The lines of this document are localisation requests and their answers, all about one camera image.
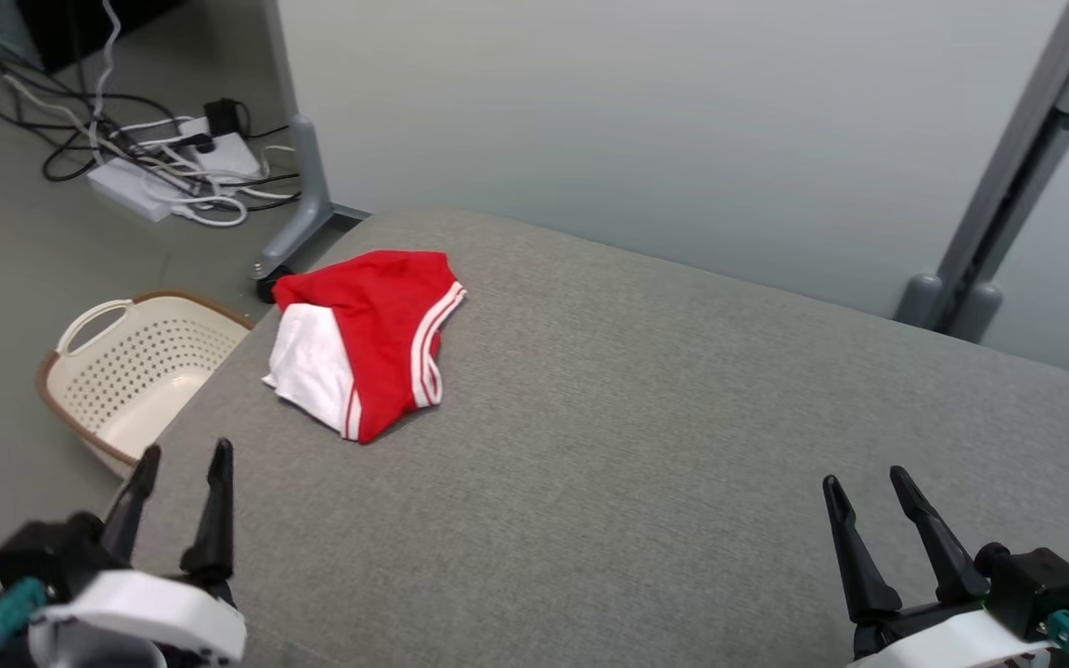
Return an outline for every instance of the red fabric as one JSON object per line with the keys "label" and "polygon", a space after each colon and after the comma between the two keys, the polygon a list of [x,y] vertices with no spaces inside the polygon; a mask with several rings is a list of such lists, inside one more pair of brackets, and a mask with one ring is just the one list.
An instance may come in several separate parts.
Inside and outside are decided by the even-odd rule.
{"label": "red fabric", "polygon": [[[438,388],[438,376],[428,384],[417,379],[413,352],[417,337],[420,341],[430,337],[428,349],[434,358],[439,351],[434,329],[462,295],[448,255],[430,250],[373,250],[311,274],[284,276],[275,284],[280,309],[294,304],[332,309],[361,399],[356,433],[361,444],[369,444],[404,414],[438,403],[438,392],[430,389]],[[434,325],[429,312],[439,315]],[[419,331],[424,317],[427,330]]]}

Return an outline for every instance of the folded clothing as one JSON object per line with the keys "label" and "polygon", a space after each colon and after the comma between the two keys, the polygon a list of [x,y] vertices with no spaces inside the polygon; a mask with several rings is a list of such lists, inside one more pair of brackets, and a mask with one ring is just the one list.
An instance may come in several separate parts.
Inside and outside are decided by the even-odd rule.
{"label": "folded clothing", "polygon": [[439,327],[463,299],[448,255],[431,250],[373,250],[284,276],[263,380],[345,439],[369,444],[403,415],[439,403]]}

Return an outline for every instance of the gray table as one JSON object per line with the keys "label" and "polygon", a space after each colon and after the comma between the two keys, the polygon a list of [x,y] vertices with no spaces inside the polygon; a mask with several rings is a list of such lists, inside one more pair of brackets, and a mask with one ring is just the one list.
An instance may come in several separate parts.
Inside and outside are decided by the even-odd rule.
{"label": "gray table", "polygon": [[137,564],[171,571],[236,448],[247,665],[843,665],[823,475],[907,604],[887,469],[969,549],[1069,559],[1069,372],[486,215],[378,215],[322,264],[446,250],[445,404],[339,439],[259,377],[273,313],[160,442]]}

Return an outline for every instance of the white power strip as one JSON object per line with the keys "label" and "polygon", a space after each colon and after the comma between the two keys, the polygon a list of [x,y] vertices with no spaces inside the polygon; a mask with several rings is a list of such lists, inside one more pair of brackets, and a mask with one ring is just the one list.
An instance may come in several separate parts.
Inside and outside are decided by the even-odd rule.
{"label": "white power strip", "polygon": [[[208,119],[199,118],[189,122],[180,123],[180,133],[183,137],[208,134]],[[234,173],[246,174],[246,178],[236,176],[214,176],[217,183],[242,183],[243,181],[258,181],[263,173],[263,166],[259,165],[254,153],[246,146],[246,140],[242,139],[236,131],[229,135],[221,135],[213,138],[214,149],[208,153],[200,152],[195,146],[187,147],[189,156],[196,164],[205,170],[232,171]],[[236,187],[222,187],[226,195],[231,195]]]}
{"label": "white power strip", "polygon": [[[189,187],[186,182],[169,174],[165,176],[179,183],[180,186]],[[151,222],[159,222],[171,214],[172,204],[160,202],[148,195],[143,188],[143,177],[148,178],[148,187],[156,195],[165,198],[187,197],[160,177],[148,176],[143,168],[128,164],[123,158],[114,158],[105,166],[90,171],[89,183],[92,183],[94,190],[105,195],[106,198],[123,204],[124,207],[130,208]]]}

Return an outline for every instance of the laundry basket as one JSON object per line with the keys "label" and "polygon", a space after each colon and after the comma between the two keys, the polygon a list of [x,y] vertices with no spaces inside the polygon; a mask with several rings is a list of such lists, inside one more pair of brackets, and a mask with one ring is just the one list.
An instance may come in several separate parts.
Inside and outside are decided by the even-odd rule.
{"label": "laundry basket", "polygon": [[60,337],[38,370],[38,394],[124,477],[251,328],[185,292],[106,301]]}

